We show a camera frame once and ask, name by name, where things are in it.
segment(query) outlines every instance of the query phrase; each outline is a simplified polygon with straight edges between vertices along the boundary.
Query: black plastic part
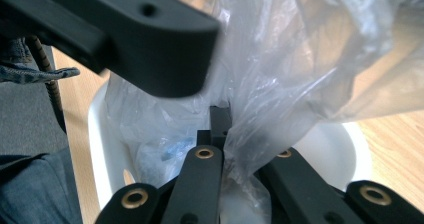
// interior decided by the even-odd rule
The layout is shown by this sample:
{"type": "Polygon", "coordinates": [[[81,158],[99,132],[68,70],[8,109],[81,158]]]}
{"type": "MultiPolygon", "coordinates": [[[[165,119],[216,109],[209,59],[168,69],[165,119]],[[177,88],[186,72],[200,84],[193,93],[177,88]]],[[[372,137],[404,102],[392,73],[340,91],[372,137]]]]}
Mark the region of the black plastic part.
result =
{"type": "Polygon", "coordinates": [[[0,16],[160,97],[201,90],[219,29],[178,0],[0,0],[0,16]]]}
{"type": "Polygon", "coordinates": [[[197,131],[197,139],[196,139],[196,146],[201,145],[211,145],[212,143],[212,137],[211,137],[211,131],[210,130],[198,130],[197,131]]]}
{"type": "Polygon", "coordinates": [[[112,196],[112,199],[98,216],[96,224],[150,223],[158,201],[158,191],[151,185],[135,183],[125,186],[112,196]],[[122,199],[128,192],[136,189],[142,189],[148,193],[146,202],[132,209],[124,207],[122,199]]]}
{"type": "Polygon", "coordinates": [[[365,223],[424,223],[423,213],[396,192],[375,182],[358,181],[350,183],[345,194],[345,201],[365,223]],[[383,202],[384,197],[374,190],[387,194],[390,202],[383,202]],[[376,201],[369,201],[364,195],[374,197],[376,201]]]}
{"type": "Polygon", "coordinates": [[[291,223],[363,223],[293,148],[261,168],[291,223]]]}
{"type": "Polygon", "coordinates": [[[172,191],[174,190],[175,183],[177,178],[170,180],[165,185],[161,186],[158,189],[159,192],[159,203],[154,210],[154,214],[151,220],[151,224],[160,223],[162,220],[163,213],[165,213],[166,207],[168,206],[169,198],[171,197],[172,191]]]}
{"type": "Polygon", "coordinates": [[[187,153],[161,223],[218,223],[222,161],[222,152],[213,146],[197,146],[187,153]]]}
{"type": "Polygon", "coordinates": [[[232,125],[230,108],[219,108],[212,106],[209,108],[211,117],[211,144],[223,150],[228,131],[232,125]]]}

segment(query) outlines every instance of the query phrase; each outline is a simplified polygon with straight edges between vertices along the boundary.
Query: plastic bag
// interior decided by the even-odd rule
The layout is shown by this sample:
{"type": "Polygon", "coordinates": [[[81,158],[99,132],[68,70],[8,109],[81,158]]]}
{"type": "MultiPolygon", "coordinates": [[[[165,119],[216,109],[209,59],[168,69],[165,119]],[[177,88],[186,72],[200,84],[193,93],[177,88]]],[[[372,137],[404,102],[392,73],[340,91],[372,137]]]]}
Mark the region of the plastic bag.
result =
{"type": "MultiPolygon", "coordinates": [[[[384,99],[370,101],[379,90],[397,90],[392,81],[404,80],[398,76],[416,77],[408,80],[407,93],[422,90],[422,70],[417,71],[422,69],[422,39],[406,52],[403,44],[395,43],[393,52],[400,47],[403,57],[391,59],[389,71],[378,69],[380,75],[358,87],[361,75],[372,71],[368,68],[392,48],[391,30],[400,0],[183,1],[222,23],[204,90],[182,100],[159,99],[112,76],[106,103],[109,118],[118,123],[122,139],[145,176],[143,181],[156,186],[178,173],[186,151],[195,143],[196,131],[209,128],[209,106],[231,107],[233,126],[224,147],[223,223],[270,222],[269,194],[252,175],[318,122],[424,107],[424,101],[409,98],[407,103],[375,114],[384,99]],[[147,166],[146,158],[153,165],[147,166]],[[229,211],[234,201],[248,203],[238,206],[249,209],[243,211],[244,220],[232,215],[240,210],[229,211]]],[[[422,15],[424,8],[401,7],[406,12],[411,9],[414,15],[422,15]]],[[[401,25],[422,27],[422,20],[401,25]]],[[[382,60],[380,65],[387,67],[382,60]]]]}

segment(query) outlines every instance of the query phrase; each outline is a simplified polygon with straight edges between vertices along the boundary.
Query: black metal bracket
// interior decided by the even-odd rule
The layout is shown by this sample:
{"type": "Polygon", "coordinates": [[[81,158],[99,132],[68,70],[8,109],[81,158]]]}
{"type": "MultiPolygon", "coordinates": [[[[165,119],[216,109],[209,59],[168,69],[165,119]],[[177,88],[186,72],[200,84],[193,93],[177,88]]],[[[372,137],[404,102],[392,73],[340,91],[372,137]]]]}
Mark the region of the black metal bracket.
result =
{"type": "Polygon", "coordinates": [[[178,0],[0,0],[0,27],[152,95],[182,97],[203,87],[219,22],[178,0]]]}

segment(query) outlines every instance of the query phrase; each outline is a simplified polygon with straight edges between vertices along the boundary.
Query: gray carpet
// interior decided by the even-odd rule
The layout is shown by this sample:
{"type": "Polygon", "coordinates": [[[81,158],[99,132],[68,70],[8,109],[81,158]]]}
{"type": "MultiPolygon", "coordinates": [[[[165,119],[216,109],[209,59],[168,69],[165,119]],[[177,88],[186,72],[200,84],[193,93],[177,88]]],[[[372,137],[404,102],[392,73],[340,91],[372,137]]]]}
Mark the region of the gray carpet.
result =
{"type": "MultiPolygon", "coordinates": [[[[53,63],[51,49],[45,51],[53,63]]],[[[0,83],[0,118],[0,155],[51,153],[68,146],[44,84],[0,83]]]]}

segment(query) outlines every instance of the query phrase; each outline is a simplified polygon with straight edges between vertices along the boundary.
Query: person's leg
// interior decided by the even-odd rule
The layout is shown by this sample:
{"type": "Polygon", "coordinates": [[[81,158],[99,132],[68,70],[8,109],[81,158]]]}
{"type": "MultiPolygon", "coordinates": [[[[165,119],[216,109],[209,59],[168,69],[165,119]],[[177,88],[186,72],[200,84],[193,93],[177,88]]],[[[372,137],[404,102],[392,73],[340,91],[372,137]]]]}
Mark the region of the person's leg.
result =
{"type": "Polygon", "coordinates": [[[6,223],[82,223],[69,148],[33,160],[0,185],[6,223]]]}

